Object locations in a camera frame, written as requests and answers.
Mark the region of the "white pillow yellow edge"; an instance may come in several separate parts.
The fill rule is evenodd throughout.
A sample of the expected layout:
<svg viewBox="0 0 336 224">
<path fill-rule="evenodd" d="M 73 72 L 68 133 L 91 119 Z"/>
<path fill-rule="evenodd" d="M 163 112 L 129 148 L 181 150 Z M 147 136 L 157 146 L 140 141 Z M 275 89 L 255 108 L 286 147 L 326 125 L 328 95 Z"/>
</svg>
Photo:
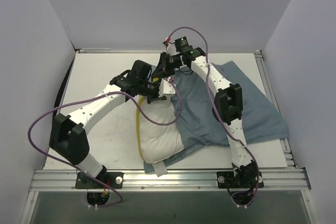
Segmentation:
<svg viewBox="0 0 336 224">
<path fill-rule="evenodd" d="M 135 131 L 139 155 L 144 161 L 147 173 L 160 177 L 167 174 L 164 161 L 184 150 L 181 135 L 175 124 L 178 115 L 174 114 L 171 97 L 147 103 L 140 96 L 136 109 Z"/>
</svg>

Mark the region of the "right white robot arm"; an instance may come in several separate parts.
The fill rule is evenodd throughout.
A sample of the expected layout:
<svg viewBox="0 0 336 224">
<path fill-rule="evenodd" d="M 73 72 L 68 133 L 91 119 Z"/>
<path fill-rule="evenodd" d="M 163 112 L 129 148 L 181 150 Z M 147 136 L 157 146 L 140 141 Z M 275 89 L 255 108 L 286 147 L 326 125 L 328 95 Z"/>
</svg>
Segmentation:
<svg viewBox="0 0 336 224">
<path fill-rule="evenodd" d="M 212 103 L 214 117 L 220 122 L 228 137 L 232 154 L 233 181 L 239 187 L 259 184 L 259 167 L 253 154 L 247 148 L 242 126 L 243 94 L 239 84 L 229 82 L 209 61 L 208 53 L 201 48 L 193 48 L 186 37 L 171 42 L 164 41 L 166 48 L 174 51 L 161 53 L 159 63 L 151 79 L 159 84 L 159 97 L 173 94 L 172 76 L 180 67 L 188 67 L 206 84 Z"/>
</svg>

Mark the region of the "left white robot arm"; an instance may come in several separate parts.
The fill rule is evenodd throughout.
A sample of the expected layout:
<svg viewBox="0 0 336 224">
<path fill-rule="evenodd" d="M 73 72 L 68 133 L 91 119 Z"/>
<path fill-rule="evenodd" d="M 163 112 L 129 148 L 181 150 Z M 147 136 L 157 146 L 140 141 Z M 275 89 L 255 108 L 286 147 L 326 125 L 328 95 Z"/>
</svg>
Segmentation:
<svg viewBox="0 0 336 224">
<path fill-rule="evenodd" d="M 54 117 L 49 146 L 72 166 L 88 175 L 87 181 L 94 188 L 112 182 L 107 169 L 90 153 L 88 133 L 108 113 L 137 95 L 150 101 L 166 99 L 173 91 L 172 78 L 161 70 L 141 60 L 136 60 L 130 70 L 115 76 L 101 91 L 82 107 Z"/>
</svg>

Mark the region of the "blue-grey pillowcase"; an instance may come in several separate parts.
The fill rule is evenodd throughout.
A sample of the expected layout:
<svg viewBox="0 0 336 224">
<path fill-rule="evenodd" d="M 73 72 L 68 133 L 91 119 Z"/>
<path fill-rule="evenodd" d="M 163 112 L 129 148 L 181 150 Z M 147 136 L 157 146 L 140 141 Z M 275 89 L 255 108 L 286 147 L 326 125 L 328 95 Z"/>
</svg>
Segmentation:
<svg viewBox="0 0 336 224">
<path fill-rule="evenodd" d="M 260 167 L 286 167 L 280 140 L 286 124 L 266 96 L 232 61 L 175 76 L 179 95 L 148 103 L 138 115 L 139 150 L 147 173 L 174 168 L 219 168 L 242 142 Z"/>
</svg>

